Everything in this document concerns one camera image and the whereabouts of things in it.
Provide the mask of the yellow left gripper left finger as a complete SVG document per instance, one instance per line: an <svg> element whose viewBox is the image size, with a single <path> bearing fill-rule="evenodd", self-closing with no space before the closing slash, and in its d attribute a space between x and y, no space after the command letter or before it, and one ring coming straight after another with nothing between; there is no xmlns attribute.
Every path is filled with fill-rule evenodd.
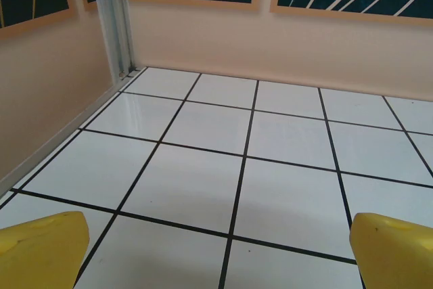
<svg viewBox="0 0 433 289"><path fill-rule="evenodd" d="M73 288L89 246L84 214L68 211L1 230L2 288Z"/></svg>

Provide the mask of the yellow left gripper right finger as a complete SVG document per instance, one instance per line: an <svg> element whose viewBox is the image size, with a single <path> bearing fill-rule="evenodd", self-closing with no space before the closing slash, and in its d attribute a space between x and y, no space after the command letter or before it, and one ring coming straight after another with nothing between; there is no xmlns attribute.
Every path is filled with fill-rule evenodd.
<svg viewBox="0 0 433 289"><path fill-rule="evenodd" d="M366 288L432 288L432 228L358 213L349 240Z"/></svg>

